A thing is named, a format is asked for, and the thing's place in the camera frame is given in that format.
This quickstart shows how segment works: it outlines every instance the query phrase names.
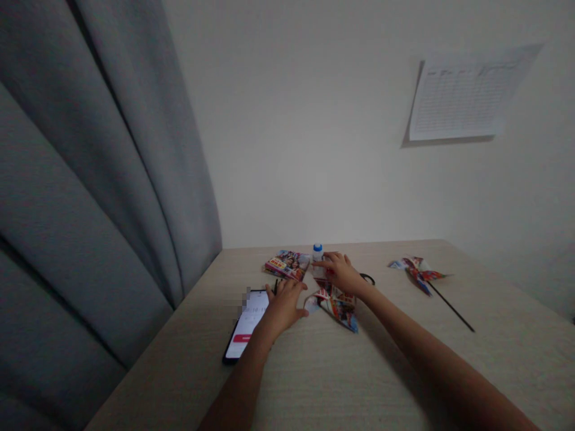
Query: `book cover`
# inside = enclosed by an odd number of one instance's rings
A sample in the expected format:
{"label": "book cover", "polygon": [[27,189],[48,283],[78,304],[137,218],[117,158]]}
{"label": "book cover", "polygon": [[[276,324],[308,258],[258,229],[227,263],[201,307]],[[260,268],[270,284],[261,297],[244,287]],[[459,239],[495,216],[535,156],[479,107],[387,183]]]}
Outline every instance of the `book cover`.
{"label": "book cover", "polygon": [[265,263],[264,270],[277,277],[302,281],[310,262],[311,254],[280,250],[275,257]]}

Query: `curtain fold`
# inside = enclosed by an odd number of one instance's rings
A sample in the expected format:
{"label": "curtain fold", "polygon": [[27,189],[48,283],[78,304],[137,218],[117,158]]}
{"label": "curtain fold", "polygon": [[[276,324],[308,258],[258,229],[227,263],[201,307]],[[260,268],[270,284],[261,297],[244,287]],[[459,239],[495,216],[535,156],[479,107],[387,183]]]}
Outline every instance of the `curtain fold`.
{"label": "curtain fold", "polygon": [[185,295],[221,250],[222,240],[164,9],[159,0],[78,0],[77,5],[157,191]]}
{"label": "curtain fold", "polygon": [[222,247],[159,0],[0,0],[0,202],[0,422],[81,429]]}
{"label": "curtain fold", "polygon": [[181,279],[165,217],[68,4],[3,0],[2,11],[0,80],[177,307]]}

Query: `smartphone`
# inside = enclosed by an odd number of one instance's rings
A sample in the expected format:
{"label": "smartphone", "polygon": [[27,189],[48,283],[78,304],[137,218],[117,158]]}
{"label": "smartphone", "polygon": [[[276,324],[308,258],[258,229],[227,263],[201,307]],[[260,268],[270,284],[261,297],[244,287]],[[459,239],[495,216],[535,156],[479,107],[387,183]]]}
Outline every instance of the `smartphone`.
{"label": "smartphone", "polygon": [[265,290],[251,290],[249,292],[246,304],[243,307],[240,318],[235,323],[226,352],[222,357],[222,362],[225,365],[233,365],[238,362],[247,346],[247,342],[250,341],[253,330],[261,320],[269,304],[270,300]]}

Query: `hand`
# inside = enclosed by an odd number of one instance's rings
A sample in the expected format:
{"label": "hand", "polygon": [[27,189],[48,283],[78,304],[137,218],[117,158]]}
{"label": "hand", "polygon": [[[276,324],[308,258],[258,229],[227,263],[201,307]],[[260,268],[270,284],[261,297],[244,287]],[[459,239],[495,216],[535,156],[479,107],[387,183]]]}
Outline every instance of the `hand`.
{"label": "hand", "polygon": [[295,280],[283,280],[277,286],[277,293],[271,291],[270,285],[265,285],[270,304],[265,310],[258,328],[265,332],[274,342],[282,332],[297,322],[301,317],[307,317],[310,313],[304,309],[296,309],[299,294],[307,290],[304,283]]}
{"label": "hand", "polygon": [[326,278],[338,289],[359,297],[371,287],[371,284],[365,281],[352,266],[346,254],[342,256],[340,253],[326,252],[323,255],[328,257],[331,262],[324,260],[323,262],[314,262],[312,265],[325,268]]}

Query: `glue bottle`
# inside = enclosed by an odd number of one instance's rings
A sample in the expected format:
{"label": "glue bottle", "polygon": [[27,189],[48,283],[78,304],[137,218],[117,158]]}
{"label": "glue bottle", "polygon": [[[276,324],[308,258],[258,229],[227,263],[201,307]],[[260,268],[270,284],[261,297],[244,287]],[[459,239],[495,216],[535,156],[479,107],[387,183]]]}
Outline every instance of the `glue bottle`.
{"label": "glue bottle", "polygon": [[[313,254],[311,256],[312,262],[321,262],[323,260],[323,246],[321,244],[313,245]],[[313,267],[313,276],[315,278],[324,278],[323,268],[319,266]]]}

